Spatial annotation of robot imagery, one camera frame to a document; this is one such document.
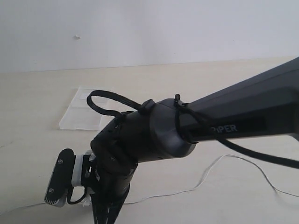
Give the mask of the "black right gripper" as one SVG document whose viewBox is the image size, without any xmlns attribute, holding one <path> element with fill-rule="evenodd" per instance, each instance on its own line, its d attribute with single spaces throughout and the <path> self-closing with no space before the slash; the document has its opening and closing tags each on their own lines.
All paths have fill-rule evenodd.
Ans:
<svg viewBox="0 0 299 224">
<path fill-rule="evenodd" d="M 83 156 L 80 183 L 91 198 L 95 224 L 114 224 L 130 190 L 137 160 L 126 154 Z"/>
</svg>

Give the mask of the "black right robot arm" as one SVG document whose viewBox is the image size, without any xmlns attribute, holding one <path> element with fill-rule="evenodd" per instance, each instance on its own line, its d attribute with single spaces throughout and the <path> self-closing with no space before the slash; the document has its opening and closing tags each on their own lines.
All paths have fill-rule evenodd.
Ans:
<svg viewBox="0 0 299 224">
<path fill-rule="evenodd" d="M 299 60 L 232 85 L 191 103 L 180 95 L 142 104 L 119 94 L 95 90 L 91 109 L 113 117 L 90 143 L 93 220 L 113 224 L 126 200 L 139 163 L 188 156 L 196 144 L 216 140 L 233 151 L 261 161 L 295 168 L 296 160 L 263 154 L 232 139 L 299 136 Z"/>
</svg>

